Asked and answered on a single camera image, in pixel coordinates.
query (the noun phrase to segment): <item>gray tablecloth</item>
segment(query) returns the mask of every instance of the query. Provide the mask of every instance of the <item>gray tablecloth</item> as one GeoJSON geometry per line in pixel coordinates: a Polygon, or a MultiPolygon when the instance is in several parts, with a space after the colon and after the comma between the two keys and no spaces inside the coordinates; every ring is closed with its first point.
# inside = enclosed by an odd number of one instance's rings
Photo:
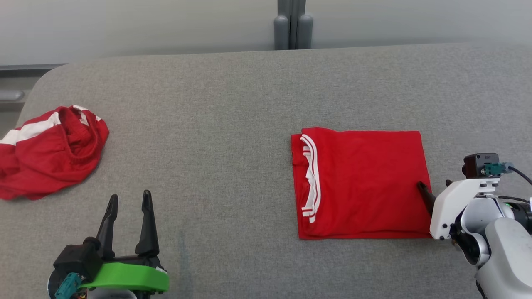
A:
{"type": "MultiPolygon", "coordinates": [[[[479,298],[450,242],[297,238],[290,134],[303,127],[419,130],[435,193],[464,156],[532,173],[532,51],[439,44],[137,56],[40,79],[19,124],[78,104],[111,131],[79,186],[0,202],[0,297],[45,298],[67,244],[94,236],[120,196],[114,250],[139,240],[151,190],[170,291],[160,298],[479,298]]],[[[527,196],[517,176],[501,193],[527,196]]],[[[390,204],[393,204],[390,192],[390,204]]]]}

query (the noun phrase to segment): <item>white wall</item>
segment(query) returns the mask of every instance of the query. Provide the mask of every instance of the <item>white wall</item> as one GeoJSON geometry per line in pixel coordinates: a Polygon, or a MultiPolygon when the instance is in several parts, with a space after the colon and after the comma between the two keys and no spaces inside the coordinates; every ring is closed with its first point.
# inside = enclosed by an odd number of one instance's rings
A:
{"type": "Polygon", "coordinates": [[[275,0],[1,0],[0,65],[273,49],[275,0]]]}
{"type": "Polygon", "coordinates": [[[532,0],[306,0],[312,48],[495,39],[532,44],[532,0]]]}

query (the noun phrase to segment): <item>red cloth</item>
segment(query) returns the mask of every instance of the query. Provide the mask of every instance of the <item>red cloth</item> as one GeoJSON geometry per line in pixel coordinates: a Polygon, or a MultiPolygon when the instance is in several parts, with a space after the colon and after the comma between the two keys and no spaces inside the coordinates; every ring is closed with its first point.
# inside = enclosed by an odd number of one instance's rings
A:
{"type": "Polygon", "coordinates": [[[301,239],[431,237],[419,132],[308,128],[292,135],[292,156],[301,239]]]}
{"type": "Polygon", "coordinates": [[[105,122],[79,107],[59,107],[0,140],[0,198],[38,200],[81,183],[96,168],[109,135],[105,122]]]}

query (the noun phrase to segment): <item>garment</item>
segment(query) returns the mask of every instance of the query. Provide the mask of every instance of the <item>garment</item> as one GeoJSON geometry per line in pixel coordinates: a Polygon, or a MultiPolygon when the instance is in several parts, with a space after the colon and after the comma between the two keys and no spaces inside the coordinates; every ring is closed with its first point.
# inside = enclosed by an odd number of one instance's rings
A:
{"type": "Polygon", "coordinates": [[[419,132],[307,128],[292,156],[301,239],[430,238],[419,132]]]}
{"type": "Polygon", "coordinates": [[[0,198],[38,200],[81,183],[96,168],[109,135],[105,122],[80,107],[59,107],[0,140],[0,198]]]}

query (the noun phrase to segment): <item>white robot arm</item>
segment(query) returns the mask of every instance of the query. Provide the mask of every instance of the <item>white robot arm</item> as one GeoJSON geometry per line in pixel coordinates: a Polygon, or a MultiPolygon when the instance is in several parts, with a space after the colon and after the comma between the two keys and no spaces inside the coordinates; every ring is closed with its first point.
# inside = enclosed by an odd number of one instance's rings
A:
{"type": "Polygon", "coordinates": [[[525,200],[491,194],[501,174],[515,168],[499,163],[493,153],[470,155],[464,162],[467,179],[446,182],[447,188],[437,198],[418,183],[431,214],[430,234],[459,245],[478,269],[475,278],[484,298],[532,298],[530,204],[503,202],[503,198],[525,200]]]}

